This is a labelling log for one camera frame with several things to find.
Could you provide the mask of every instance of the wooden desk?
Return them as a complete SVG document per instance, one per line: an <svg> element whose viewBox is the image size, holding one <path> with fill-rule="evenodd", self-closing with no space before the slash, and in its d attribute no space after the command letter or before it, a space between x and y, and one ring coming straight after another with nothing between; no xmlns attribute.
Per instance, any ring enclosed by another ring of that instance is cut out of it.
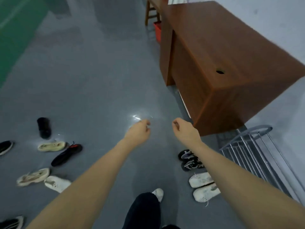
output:
<svg viewBox="0 0 305 229"><path fill-rule="evenodd" d="M305 75L305 66L214 1L161 1L160 70L201 136L237 129Z"/></svg>

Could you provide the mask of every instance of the fist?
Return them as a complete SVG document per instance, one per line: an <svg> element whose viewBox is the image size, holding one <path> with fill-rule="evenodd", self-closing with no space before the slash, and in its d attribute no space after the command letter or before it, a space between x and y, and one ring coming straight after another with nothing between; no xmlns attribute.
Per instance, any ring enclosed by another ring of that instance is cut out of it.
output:
<svg viewBox="0 0 305 229"><path fill-rule="evenodd" d="M172 126L175 136L188 149L194 148L202 143L198 130L190 122L176 118L172 122Z"/></svg>
<svg viewBox="0 0 305 229"><path fill-rule="evenodd" d="M136 147L147 141L150 136L150 129L147 127L148 125L150 125L150 122L147 119L135 123L124 136L126 142L131 146Z"/></svg>

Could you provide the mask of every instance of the black sneaker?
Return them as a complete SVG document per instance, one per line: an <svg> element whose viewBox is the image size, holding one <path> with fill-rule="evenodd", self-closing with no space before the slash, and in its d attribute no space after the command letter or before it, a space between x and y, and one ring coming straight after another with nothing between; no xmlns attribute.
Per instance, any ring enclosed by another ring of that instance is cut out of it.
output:
<svg viewBox="0 0 305 229"><path fill-rule="evenodd" d="M0 155L6 154L14 145L12 141L3 141L0 143Z"/></svg>
<svg viewBox="0 0 305 229"><path fill-rule="evenodd" d="M189 159L194 157L196 156L189 149L183 150L178 154L178 159L182 162L188 161Z"/></svg>
<svg viewBox="0 0 305 229"><path fill-rule="evenodd" d="M199 158L195 157L193 159L190 159L189 161L182 162L181 168L184 171L190 171L192 169L202 169L204 168L204 165L202 162L199 160Z"/></svg>
<svg viewBox="0 0 305 229"><path fill-rule="evenodd" d="M18 216L14 219L7 219L0 223L0 229L21 229L23 221L23 216Z"/></svg>
<svg viewBox="0 0 305 229"><path fill-rule="evenodd" d="M51 136L50 121L48 118L40 117L37 119L39 134L43 139L48 139Z"/></svg>
<svg viewBox="0 0 305 229"><path fill-rule="evenodd" d="M66 163L69 158L82 151L83 147L80 144L72 144L65 151L59 154L51 163L52 166L58 166Z"/></svg>

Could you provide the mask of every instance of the sneaker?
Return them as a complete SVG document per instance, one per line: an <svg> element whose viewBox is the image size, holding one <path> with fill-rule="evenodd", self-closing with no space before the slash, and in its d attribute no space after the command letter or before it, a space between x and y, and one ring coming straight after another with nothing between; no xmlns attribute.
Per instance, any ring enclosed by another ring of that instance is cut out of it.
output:
<svg viewBox="0 0 305 229"><path fill-rule="evenodd" d="M163 198L163 195L164 195L164 192L162 189L158 188L158 189L155 189L153 192L152 192L159 200L159 202L162 201L162 198Z"/></svg>
<svg viewBox="0 0 305 229"><path fill-rule="evenodd" d="M3 141L0 143L0 155L6 154L14 145L12 141Z"/></svg>
<svg viewBox="0 0 305 229"><path fill-rule="evenodd" d="M208 200L219 194L220 190L218 189L215 183L198 188L193 192L193 196L197 202L207 202Z"/></svg>
<svg viewBox="0 0 305 229"><path fill-rule="evenodd" d="M182 162L181 163L181 168L184 171L190 171L190 170L196 169L196 168L197 169L204 168L204 165L199 160L199 158L195 157L195 158L191 159L190 161Z"/></svg>
<svg viewBox="0 0 305 229"><path fill-rule="evenodd" d="M56 176L49 176L43 182L46 187L55 190L59 193L63 192L69 185L71 185L71 182L69 180L62 179Z"/></svg>
<svg viewBox="0 0 305 229"><path fill-rule="evenodd" d="M50 169L40 169L34 173L27 173L17 179L17 185L20 187L27 186L31 183L42 182L50 175Z"/></svg>
<svg viewBox="0 0 305 229"><path fill-rule="evenodd" d="M23 226L24 217L17 216L13 219L7 219L3 222L0 222L0 229L21 229Z"/></svg>
<svg viewBox="0 0 305 229"><path fill-rule="evenodd" d="M43 143L38 146L38 150L41 152L47 152L47 151L59 151L63 150L66 147L66 142L60 141L60 142L50 142L50 143Z"/></svg>
<svg viewBox="0 0 305 229"><path fill-rule="evenodd" d="M66 163L69 158L82 151L83 147L80 144L73 144L69 146L65 151L59 154L51 163L52 166L58 166Z"/></svg>
<svg viewBox="0 0 305 229"><path fill-rule="evenodd" d="M184 162L185 160L187 161L194 157L196 156L189 149L183 150L178 154L178 159L182 162Z"/></svg>
<svg viewBox="0 0 305 229"><path fill-rule="evenodd" d="M40 117L37 119L40 137L48 139L51 136L50 121L48 118Z"/></svg>
<svg viewBox="0 0 305 229"><path fill-rule="evenodd" d="M190 183L191 187L193 187L193 188L205 186L205 185L211 184L213 182L214 182L214 180L212 179L211 175L208 172L194 174L189 179L189 183Z"/></svg>

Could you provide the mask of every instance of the red basket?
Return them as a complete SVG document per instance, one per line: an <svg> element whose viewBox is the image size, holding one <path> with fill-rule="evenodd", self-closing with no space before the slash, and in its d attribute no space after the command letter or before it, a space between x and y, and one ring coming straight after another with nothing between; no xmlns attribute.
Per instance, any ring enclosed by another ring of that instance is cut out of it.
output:
<svg viewBox="0 0 305 229"><path fill-rule="evenodd" d="M154 22L153 25L155 26L156 40L161 43L161 21Z"/></svg>

